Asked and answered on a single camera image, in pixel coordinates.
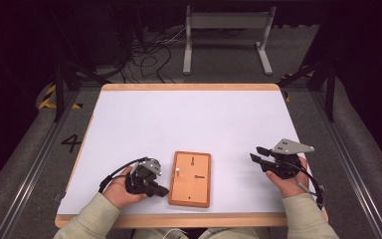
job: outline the wooden puzzle board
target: wooden puzzle board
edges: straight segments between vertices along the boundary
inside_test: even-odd
[[[176,151],[170,181],[169,204],[210,206],[211,155]]]

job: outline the person's right hand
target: person's right hand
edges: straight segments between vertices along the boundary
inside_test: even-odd
[[[306,162],[305,158],[300,157],[299,161],[304,168],[308,167],[308,163]],[[300,186],[297,184],[298,182],[304,185],[306,188],[308,188],[308,176],[306,176],[302,172],[299,172],[295,178],[289,179],[281,179],[271,171],[267,171],[266,176],[274,185],[276,185],[279,188],[283,198],[305,193],[305,191],[302,188],[300,188]]]
[[[120,177],[114,179],[103,193],[103,196],[119,210],[146,197],[145,194],[130,194],[126,191],[125,177],[131,170],[130,166],[124,169]]]

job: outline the beige sleeve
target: beige sleeve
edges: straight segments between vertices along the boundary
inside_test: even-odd
[[[284,198],[284,206],[288,239],[338,238],[310,194],[303,193]]]
[[[98,193],[54,238],[105,238],[118,215],[119,210]]]

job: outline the black cable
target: black cable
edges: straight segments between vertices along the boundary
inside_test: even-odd
[[[184,34],[186,33],[186,29],[182,29],[181,32],[179,33],[173,33],[175,34],[173,38],[167,38],[166,40],[160,40],[159,42],[162,42],[162,43],[159,43],[161,45],[164,45],[166,47],[169,47],[169,46],[172,46],[173,44],[179,42],[179,40],[177,39],[183,39],[182,37],[184,36]]]
[[[79,71],[81,73],[83,73],[84,75],[88,76],[89,78],[101,83],[101,84],[111,84],[110,81],[96,75],[95,73],[92,73],[92,72],[89,72],[88,70],[86,70],[85,68],[83,68],[82,66],[80,65],[77,65],[76,63],[74,62],[71,62],[71,61],[66,61],[66,64],[67,66],[69,66],[70,68],[76,70],[76,71]]]
[[[317,198],[315,199],[315,201],[316,201],[316,203],[317,203],[317,205],[318,205],[318,208],[321,210],[322,207],[323,207],[323,202],[324,202],[324,199],[323,199],[322,194],[321,194],[321,193],[323,192],[323,190],[319,187],[319,185],[318,185],[317,181],[314,179],[314,177],[311,176],[311,175],[306,171],[306,169],[305,169],[303,166],[298,167],[298,166],[296,166],[296,165],[294,165],[294,164],[292,164],[292,163],[289,163],[289,162],[286,162],[286,161],[282,161],[282,160],[280,160],[280,163],[284,163],[284,164],[287,164],[287,165],[289,165],[289,166],[291,166],[291,167],[293,167],[293,168],[296,168],[298,171],[300,171],[300,172],[302,172],[303,174],[305,174],[305,175],[311,180],[312,185],[314,186],[314,189],[315,189],[315,194],[314,194],[314,196],[317,197]]]
[[[167,76],[166,74],[163,74],[163,73],[159,73],[159,74],[162,75],[162,76],[165,76],[165,77],[166,77],[167,79],[169,79],[172,83],[176,84],[176,82],[173,81],[173,79],[170,78],[169,76]]]
[[[151,158],[148,158],[148,157],[142,157],[142,158],[133,160],[133,161],[127,163],[126,165],[124,165],[124,166],[118,168],[116,171],[114,171],[111,175],[107,176],[107,177],[100,183],[98,192],[99,192],[99,193],[103,193],[103,191],[104,191],[104,189],[107,187],[107,185],[113,180],[113,176],[114,176],[115,174],[119,173],[121,170],[123,170],[123,169],[125,169],[126,167],[132,165],[133,163],[146,161],[146,160],[148,160],[148,159],[151,159]]]
[[[129,81],[130,83],[139,84],[139,81],[135,81],[135,82],[132,81],[132,80],[128,77],[128,75],[126,74],[126,72],[124,71],[124,69],[122,69],[121,73],[122,73],[122,76],[123,76],[127,81]]]
[[[145,65],[144,66],[144,61],[145,60],[147,60],[147,59],[154,59],[154,63],[153,64],[151,64],[151,65]],[[157,58],[155,58],[154,56],[147,56],[147,57],[145,57],[145,58],[143,58],[143,59],[141,59],[141,63],[140,63],[140,65],[138,66],[138,65],[135,65],[135,66],[137,66],[137,67],[140,67],[140,72],[141,72],[141,77],[143,78],[143,79],[145,79],[146,77],[148,77],[149,75],[151,75],[151,74],[148,74],[148,75],[146,75],[146,76],[144,76],[144,73],[143,73],[143,68],[144,67],[153,67],[153,66],[155,66],[156,64],[157,64]]]
[[[154,53],[156,53],[158,50],[160,50],[160,48],[159,49],[157,49],[157,47],[158,47],[158,44],[151,44],[151,45],[154,45],[153,46],[153,48],[151,48],[151,50],[147,50],[147,52],[144,52],[144,51],[142,51],[142,52],[139,52],[139,51],[135,51],[135,53],[138,53],[138,54],[140,54],[139,56],[132,56],[132,57],[140,57],[140,56],[142,56],[142,55],[144,55],[144,54],[154,54]]]
[[[126,84],[126,79],[125,79],[125,75],[123,74],[123,71],[121,70],[119,73],[122,76],[123,83]]]
[[[170,61],[170,58],[172,57],[172,53],[171,53],[171,51],[170,51],[170,49],[168,48],[168,47],[166,47],[166,46],[164,46],[163,45],[163,47],[168,51],[168,53],[169,53],[169,57],[167,58],[167,60],[163,63],[163,65],[162,66],[160,66],[158,69],[157,69],[157,71],[156,71],[156,74],[157,74],[157,77],[160,79],[160,81],[162,81],[162,83],[165,83],[164,81],[163,81],[163,79],[160,77],[160,74],[159,74],[159,71]]]
[[[127,65],[128,65],[129,71],[131,72],[132,79],[138,82],[138,80],[134,77],[134,72],[132,71],[131,66],[129,65],[129,62],[127,63]]]
[[[147,35],[144,36],[144,38],[146,38],[147,36],[151,36],[151,35],[155,35],[155,37],[153,37],[153,38],[152,38],[151,40],[149,40],[149,41],[144,42],[142,45],[141,45],[140,43],[132,44],[132,42],[138,40],[138,39],[135,37],[134,39],[131,40],[131,48],[141,48],[141,49],[142,49],[143,45],[146,45],[146,44],[148,45],[149,43],[151,44],[154,40],[158,39],[158,38],[161,36],[160,33],[158,33],[158,34],[147,34]],[[144,49],[142,49],[142,50],[143,50],[143,51],[142,51],[143,54],[148,53],[148,51],[144,51]]]
[[[123,68],[125,67],[125,64],[122,64],[121,66],[119,66],[118,68],[114,69],[113,71],[110,71],[110,72],[107,72],[107,73],[103,73],[103,74],[96,74],[97,76],[101,77],[101,78],[104,78],[104,79],[107,79],[109,77],[113,77],[114,75],[116,75],[118,72],[120,72],[120,70],[122,70]],[[78,76],[80,78],[80,80],[82,81],[92,81],[93,79],[88,77],[88,76]]]

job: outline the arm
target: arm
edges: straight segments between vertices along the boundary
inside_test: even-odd
[[[129,194],[125,189],[126,168],[104,191],[96,194],[79,215],[61,228],[54,238],[105,238],[119,212],[125,206],[142,201],[145,194]]]
[[[307,162],[299,158],[303,167]],[[287,216],[287,238],[338,238],[333,228],[325,221],[312,196],[300,188],[297,183],[308,187],[308,177],[299,173],[295,178],[281,179],[271,171],[266,176],[282,193]]]

